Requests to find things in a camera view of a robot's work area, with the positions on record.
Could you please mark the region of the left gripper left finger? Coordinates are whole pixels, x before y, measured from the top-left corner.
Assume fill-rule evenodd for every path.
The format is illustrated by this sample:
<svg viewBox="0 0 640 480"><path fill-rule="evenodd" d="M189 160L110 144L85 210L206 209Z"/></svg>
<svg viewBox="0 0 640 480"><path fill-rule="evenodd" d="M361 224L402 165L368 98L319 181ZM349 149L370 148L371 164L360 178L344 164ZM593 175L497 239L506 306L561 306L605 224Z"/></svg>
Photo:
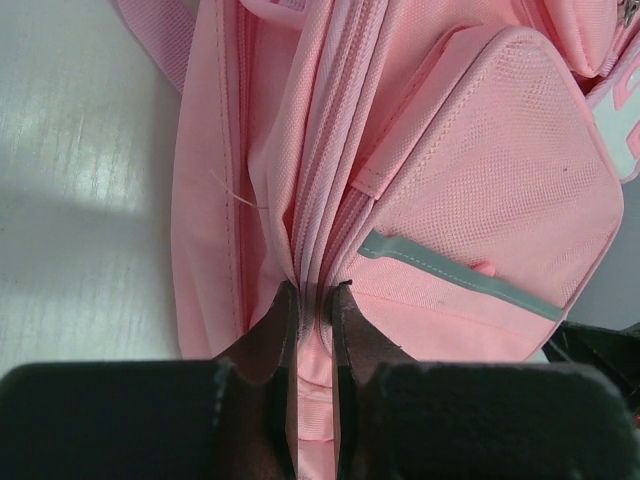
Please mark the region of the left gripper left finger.
<svg viewBox="0 0 640 480"><path fill-rule="evenodd" d="M293 285L207 360L22 365L1 381L5 479L292 479Z"/></svg>

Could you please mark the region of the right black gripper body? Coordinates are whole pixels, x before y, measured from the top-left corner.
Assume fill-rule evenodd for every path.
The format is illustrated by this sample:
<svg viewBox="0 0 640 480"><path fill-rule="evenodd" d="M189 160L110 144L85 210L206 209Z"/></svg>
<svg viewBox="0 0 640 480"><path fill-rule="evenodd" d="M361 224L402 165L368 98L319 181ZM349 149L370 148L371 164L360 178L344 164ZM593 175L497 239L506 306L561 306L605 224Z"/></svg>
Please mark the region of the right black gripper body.
<svg viewBox="0 0 640 480"><path fill-rule="evenodd" d="M542 348L547 359L590 365L626 400L639 399L639 324L616 331L563 322Z"/></svg>

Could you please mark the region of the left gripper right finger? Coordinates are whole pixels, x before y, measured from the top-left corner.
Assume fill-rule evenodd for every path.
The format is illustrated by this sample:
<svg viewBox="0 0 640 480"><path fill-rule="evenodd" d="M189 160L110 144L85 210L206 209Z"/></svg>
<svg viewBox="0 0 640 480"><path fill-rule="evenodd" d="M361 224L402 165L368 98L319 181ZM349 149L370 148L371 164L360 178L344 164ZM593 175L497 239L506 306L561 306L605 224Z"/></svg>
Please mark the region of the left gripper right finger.
<svg viewBox="0 0 640 480"><path fill-rule="evenodd" d="M635 479L639 431L616 385L576 363L421 362L331 300L341 479Z"/></svg>

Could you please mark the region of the pink student backpack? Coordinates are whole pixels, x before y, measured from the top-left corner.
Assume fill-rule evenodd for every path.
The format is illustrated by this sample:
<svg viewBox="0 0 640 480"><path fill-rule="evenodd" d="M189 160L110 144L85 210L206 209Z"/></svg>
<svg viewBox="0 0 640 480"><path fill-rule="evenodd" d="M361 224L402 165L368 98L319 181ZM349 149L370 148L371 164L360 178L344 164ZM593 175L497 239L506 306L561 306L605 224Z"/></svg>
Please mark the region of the pink student backpack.
<svg viewBox="0 0 640 480"><path fill-rule="evenodd" d="M635 1L123 1L181 93L190 358L298 291L298 426L334 438L324 306L420 360L522 361L610 247L639 154Z"/></svg>

